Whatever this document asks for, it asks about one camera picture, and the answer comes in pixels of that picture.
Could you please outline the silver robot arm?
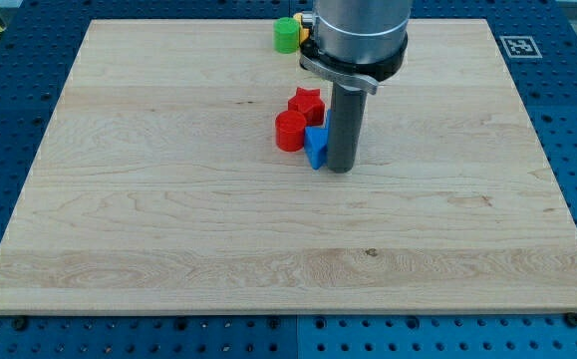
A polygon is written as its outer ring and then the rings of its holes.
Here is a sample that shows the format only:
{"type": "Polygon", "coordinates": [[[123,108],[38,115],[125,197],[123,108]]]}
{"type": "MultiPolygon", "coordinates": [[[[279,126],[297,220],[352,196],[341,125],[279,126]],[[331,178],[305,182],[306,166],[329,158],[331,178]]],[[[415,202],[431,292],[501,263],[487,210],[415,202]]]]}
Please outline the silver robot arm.
{"type": "Polygon", "coordinates": [[[368,94],[401,67],[411,0],[314,0],[301,24],[300,65],[318,77],[368,94]]]}

